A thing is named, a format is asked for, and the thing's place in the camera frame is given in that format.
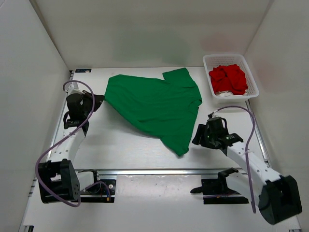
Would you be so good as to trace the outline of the green t shirt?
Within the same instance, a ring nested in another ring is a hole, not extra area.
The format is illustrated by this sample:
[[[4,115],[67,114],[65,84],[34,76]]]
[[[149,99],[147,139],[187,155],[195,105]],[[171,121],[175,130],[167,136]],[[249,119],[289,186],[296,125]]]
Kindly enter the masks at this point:
[[[110,77],[105,100],[131,125],[181,157],[189,150],[202,97],[186,68],[162,75],[163,79]]]

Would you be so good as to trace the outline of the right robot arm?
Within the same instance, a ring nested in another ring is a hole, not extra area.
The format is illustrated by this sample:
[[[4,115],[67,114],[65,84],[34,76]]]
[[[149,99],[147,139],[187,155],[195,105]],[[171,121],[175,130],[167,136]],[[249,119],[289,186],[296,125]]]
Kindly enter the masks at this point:
[[[192,143],[221,150],[246,172],[241,174],[235,168],[220,171],[216,179],[203,179],[200,187],[190,191],[192,194],[202,193],[213,199],[240,194],[254,203],[271,225],[302,213],[297,181],[273,170],[247,150],[240,136],[229,133],[224,118],[213,117],[205,125],[199,124]]]

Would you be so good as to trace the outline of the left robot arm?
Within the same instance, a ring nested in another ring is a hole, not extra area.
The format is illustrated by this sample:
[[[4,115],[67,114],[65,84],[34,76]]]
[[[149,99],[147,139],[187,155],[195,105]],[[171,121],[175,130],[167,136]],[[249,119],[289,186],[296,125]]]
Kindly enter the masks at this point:
[[[46,162],[36,164],[40,196],[43,203],[64,202],[79,206],[81,191],[97,193],[101,181],[94,171],[77,173],[73,160],[89,129],[88,118],[100,108],[105,97],[85,90],[70,90],[66,97],[67,112],[63,116],[63,137],[52,149]]]

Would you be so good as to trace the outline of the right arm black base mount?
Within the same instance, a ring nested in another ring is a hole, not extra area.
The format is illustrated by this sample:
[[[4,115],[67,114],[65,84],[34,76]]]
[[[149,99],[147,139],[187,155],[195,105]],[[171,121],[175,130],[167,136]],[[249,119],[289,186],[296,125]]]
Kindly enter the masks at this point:
[[[203,204],[248,204],[247,198],[227,186],[226,178],[234,173],[239,174],[239,171],[229,168],[220,171],[215,179],[201,179],[201,186],[193,188],[190,193],[202,193]]]

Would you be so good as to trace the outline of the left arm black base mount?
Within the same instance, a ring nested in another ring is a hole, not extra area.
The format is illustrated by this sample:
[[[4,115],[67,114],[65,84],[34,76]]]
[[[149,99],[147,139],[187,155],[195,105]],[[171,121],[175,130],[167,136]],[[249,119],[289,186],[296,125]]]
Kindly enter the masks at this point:
[[[117,176],[99,170],[76,171],[82,203],[114,203]]]

